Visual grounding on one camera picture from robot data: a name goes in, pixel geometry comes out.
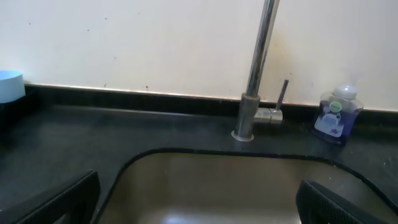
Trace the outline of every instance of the white pump top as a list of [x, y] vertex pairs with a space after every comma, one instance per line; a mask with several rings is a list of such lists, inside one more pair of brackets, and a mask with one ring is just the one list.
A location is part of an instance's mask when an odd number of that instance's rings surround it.
[[358, 89], [352, 85], [340, 85], [333, 91], [334, 95], [347, 100], [355, 100], [357, 93]]

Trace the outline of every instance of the stainless steel sink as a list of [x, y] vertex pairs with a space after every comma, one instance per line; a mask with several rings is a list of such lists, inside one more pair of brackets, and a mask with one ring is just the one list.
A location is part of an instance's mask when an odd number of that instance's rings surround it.
[[295, 196], [302, 179], [398, 223], [366, 184], [328, 164], [182, 153], [152, 154], [129, 166], [99, 223], [300, 223]]

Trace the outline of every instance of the white wall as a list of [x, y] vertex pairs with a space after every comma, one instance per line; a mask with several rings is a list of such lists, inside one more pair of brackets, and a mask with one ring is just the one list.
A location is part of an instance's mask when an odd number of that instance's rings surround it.
[[[37, 84], [223, 98], [246, 89], [262, 0], [2, 0], [0, 69]], [[280, 0], [263, 100], [317, 105], [357, 82], [398, 111], [398, 1]]]

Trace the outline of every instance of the purple soap bottle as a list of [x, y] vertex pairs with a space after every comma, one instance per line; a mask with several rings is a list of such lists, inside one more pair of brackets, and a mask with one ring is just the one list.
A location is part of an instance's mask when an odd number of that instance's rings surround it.
[[321, 96], [312, 132], [328, 141], [344, 146], [363, 104], [356, 95], [358, 90], [352, 85], [341, 85], [333, 92]]

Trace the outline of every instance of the bottle label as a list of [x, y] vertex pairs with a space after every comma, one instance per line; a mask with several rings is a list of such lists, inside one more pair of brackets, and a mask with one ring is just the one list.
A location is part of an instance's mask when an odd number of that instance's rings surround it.
[[340, 111], [341, 104], [336, 101], [331, 102], [329, 106], [324, 106], [323, 113], [318, 116], [315, 122], [315, 128], [330, 136], [340, 137], [344, 128], [344, 124], [340, 122]]

